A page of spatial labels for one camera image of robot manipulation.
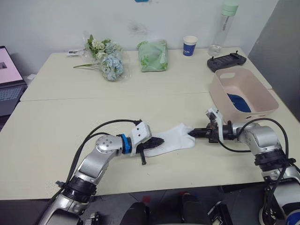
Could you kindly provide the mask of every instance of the flower stem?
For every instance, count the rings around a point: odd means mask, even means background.
[[[89,67],[89,68],[93,68],[93,69],[98,69],[97,67],[92,67],[92,66],[85,66],[85,67]]]
[[[92,68],[94,68],[93,67],[94,65],[97,65],[97,64],[96,63],[84,64],[84,65],[75,66],[73,68],[79,68],[79,67],[92,67]]]

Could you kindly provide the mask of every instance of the blue cloth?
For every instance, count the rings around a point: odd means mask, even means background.
[[[300,221],[300,212],[292,213],[286,220],[285,224],[295,225]]]
[[[244,113],[251,112],[247,102],[241,96],[231,95],[231,94],[227,94],[227,95],[237,110],[240,110],[241,112],[244,112]]]

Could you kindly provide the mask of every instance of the white sock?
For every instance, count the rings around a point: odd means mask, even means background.
[[[187,127],[186,125],[181,123],[168,131],[153,134],[153,137],[163,138],[165,142],[157,146],[156,148],[144,150],[145,156],[158,156],[170,151],[194,147],[195,138],[188,135],[188,132],[192,130],[192,127]]]

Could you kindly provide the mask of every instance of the laptop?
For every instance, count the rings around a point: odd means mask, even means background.
[[[26,88],[7,49],[0,46],[0,116],[13,112]]]

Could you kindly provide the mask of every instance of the basket handle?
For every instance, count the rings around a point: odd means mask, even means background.
[[[220,74],[218,77],[219,77],[219,79],[234,78],[235,73],[223,73],[223,74]]]
[[[246,119],[246,120],[254,120],[254,119],[258,119],[258,118],[264,117],[265,115],[266,115],[266,114],[247,116],[245,119]]]

